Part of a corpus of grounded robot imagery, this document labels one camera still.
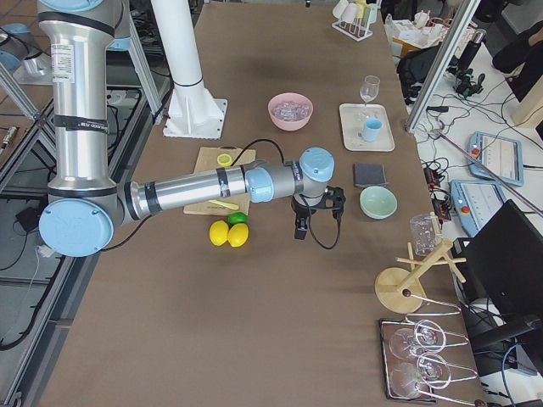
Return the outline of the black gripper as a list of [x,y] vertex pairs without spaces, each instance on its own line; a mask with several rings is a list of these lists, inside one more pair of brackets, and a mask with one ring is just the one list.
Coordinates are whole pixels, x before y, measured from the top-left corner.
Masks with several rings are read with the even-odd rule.
[[346,198],[341,187],[327,186],[323,195],[317,198],[315,203],[310,203],[310,200],[305,195],[295,195],[291,200],[291,208],[296,215],[294,238],[297,240],[303,240],[306,237],[311,217],[318,210],[330,211],[335,220],[341,220],[344,213]]

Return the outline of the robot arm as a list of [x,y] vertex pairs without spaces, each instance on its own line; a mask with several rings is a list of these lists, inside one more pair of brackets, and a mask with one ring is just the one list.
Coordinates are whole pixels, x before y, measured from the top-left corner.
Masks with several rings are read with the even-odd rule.
[[311,217],[344,212],[344,194],[332,187],[334,160],[324,148],[308,148],[297,160],[247,164],[190,173],[178,147],[148,142],[143,159],[153,180],[114,181],[108,170],[106,51],[129,39],[124,1],[41,1],[38,18],[51,42],[56,175],[39,220],[43,241],[70,257],[105,250],[115,232],[169,209],[245,194],[253,203],[289,197],[295,236],[311,229]]

